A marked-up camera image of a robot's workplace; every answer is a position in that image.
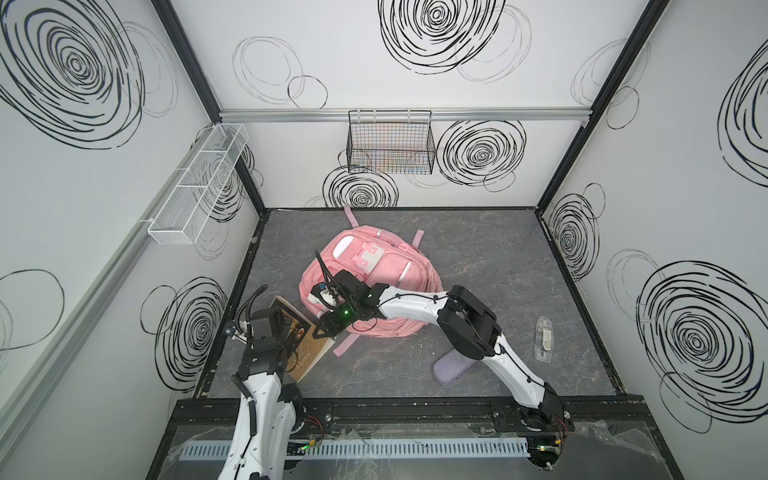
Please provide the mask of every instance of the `clear plastic case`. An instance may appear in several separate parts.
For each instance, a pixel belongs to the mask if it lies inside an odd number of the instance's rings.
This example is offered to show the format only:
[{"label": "clear plastic case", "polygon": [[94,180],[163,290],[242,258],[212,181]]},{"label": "clear plastic case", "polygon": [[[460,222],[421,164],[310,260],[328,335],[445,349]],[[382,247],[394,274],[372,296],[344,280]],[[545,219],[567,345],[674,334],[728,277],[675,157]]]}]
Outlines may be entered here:
[{"label": "clear plastic case", "polygon": [[536,344],[534,344],[536,359],[550,363],[552,361],[553,347],[554,334],[552,332],[552,322],[540,316],[536,320]]}]

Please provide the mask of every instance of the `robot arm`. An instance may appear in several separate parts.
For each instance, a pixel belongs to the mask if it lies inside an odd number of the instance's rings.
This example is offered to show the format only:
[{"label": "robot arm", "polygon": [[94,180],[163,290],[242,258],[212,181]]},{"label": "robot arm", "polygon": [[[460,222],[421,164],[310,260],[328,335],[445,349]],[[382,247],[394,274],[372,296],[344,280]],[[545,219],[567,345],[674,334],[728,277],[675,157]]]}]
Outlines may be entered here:
[{"label": "robot arm", "polygon": [[[456,296],[471,295],[469,291],[458,287]],[[491,347],[491,352],[487,349],[480,350],[482,358],[478,358],[478,349],[473,349],[470,342],[465,340],[465,337],[458,330],[461,329],[462,324],[467,322],[461,317],[458,318],[459,322],[456,322],[453,316],[456,313],[458,302],[452,300],[449,294],[451,292],[440,292],[433,294],[424,294],[421,292],[410,292],[408,290],[401,290],[394,286],[390,286],[382,292],[379,297],[379,311],[384,318],[410,318],[419,320],[426,323],[434,323],[443,328],[443,331],[452,339],[454,346],[457,346],[457,350],[473,359],[480,359],[485,365],[487,365],[493,373],[498,375],[504,385],[512,393],[515,401],[531,409],[538,409],[541,405],[545,395],[544,381],[536,376],[524,363],[520,360],[520,357],[507,343],[507,339],[501,330],[498,328],[498,324],[495,322],[495,317],[488,315],[485,321],[492,322],[491,327],[496,329],[492,332],[491,338],[488,338],[487,344]],[[475,323],[483,321],[482,318],[478,318]],[[471,332],[468,332],[470,336],[474,336],[480,339],[480,333],[476,330],[475,325],[469,320],[469,326],[472,328]]]},{"label": "robot arm", "polygon": [[463,286],[423,293],[385,283],[369,287],[346,270],[333,277],[326,271],[325,277],[326,282],[312,290],[329,308],[317,322],[324,333],[316,331],[315,337],[335,336],[359,319],[405,317],[434,323],[456,350],[481,360],[501,379],[521,409],[528,409],[524,413],[531,425],[552,425],[556,416],[562,417],[562,404],[554,390],[509,346],[496,315]]},{"label": "robot arm", "polygon": [[[526,429],[551,429],[556,418],[564,416],[558,395],[512,350],[496,315],[463,286],[440,293],[412,292],[384,283],[367,286],[346,270],[330,276],[319,253],[316,255],[325,282],[315,285],[312,294],[329,308],[316,321],[316,338],[335,336],[357,320],[405,317],[434,323],[456,350],[481,360],[509,388]],[[300,428],[304,417],[296,384],[283,385],[287,352],[280,318],[277,311],[265,312],[249,313],[244,322],[246,349],[237,373],[232,376],[241,393],[240,412],[219,480],[280,480],[290,433]],[[530,448],[529,451],[536,454],[531,454],[530,460],[540,467],[550,468],[559,456],[549,456],[544,447],[541,452]]]}]

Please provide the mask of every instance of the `black cable sleeve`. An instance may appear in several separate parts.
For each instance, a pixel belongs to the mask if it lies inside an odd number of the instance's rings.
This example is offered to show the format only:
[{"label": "black cable sleeve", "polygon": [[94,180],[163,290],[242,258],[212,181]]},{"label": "black cable sleeve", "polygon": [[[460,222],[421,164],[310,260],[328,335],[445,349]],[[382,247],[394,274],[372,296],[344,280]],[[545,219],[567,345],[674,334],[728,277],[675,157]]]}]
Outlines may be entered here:
[{"label": "black cable sleeve", "polygon": [[248,298],[248,300],[246,300],[245,303],[243,303],[243,305],[241,305],[240,308],[237,310],[237,313],[235,314],[235,329],[237,329],[238,332],[243,334],[245,333],[243,330],[240,329],[240,315],[243,314],[243,310],[245,310],[246,308],[250,310],[250,306],[253,303],[253,301],[256,299],[256,297],[266,292],[267,288],[269,288],[269,285],[266,285],[266,284],[257,288],[256,291],[253,292],[253,294]]},{"label": "black cable sleeve", "polygon": [[240,390],[240,393],[243,394],[243,396],[246,398],[246,400],[250,399],[248,401],[248,416],[250,420],[250,436],[256,435],[256,400],[253,397],[253,395],[250,394],[250,391],[248,390],[248,387],[245,386],[245,383],[243,383],[243,380],[240,380],[240,377],[237,375],[232,375],[230,377],[232,379],[232,383],[235,384],[238,390]]}]

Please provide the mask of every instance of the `white wire basket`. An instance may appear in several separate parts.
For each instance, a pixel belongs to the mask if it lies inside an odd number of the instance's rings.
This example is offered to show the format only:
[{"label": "white wire basket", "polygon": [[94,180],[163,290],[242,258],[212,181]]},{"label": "white wire basket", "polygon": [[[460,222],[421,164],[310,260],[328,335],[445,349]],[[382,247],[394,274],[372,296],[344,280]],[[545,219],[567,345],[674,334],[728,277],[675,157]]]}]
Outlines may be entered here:
[{"label": "white wire basket", "polygon": [[243,124],[218,124],[210,129],[202,148],[147,229],[155,241],[160,245],[197,242],[247,141]]}]

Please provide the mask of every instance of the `book cover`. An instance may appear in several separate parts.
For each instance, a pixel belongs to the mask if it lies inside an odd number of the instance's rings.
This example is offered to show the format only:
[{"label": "book cover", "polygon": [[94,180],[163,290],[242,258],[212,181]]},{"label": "book cover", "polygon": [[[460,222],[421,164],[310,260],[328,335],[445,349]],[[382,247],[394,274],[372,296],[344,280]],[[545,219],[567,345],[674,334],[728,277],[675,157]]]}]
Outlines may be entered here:
[{"label": "book cover", "polygon": [[286,348],[293,354],[288,359],[286,373],[301,382],[320,358],[333,346],[333,339],[312,337],[315,326],[281,296],[276,296],[272,307],[279,306],[285,318]]}]

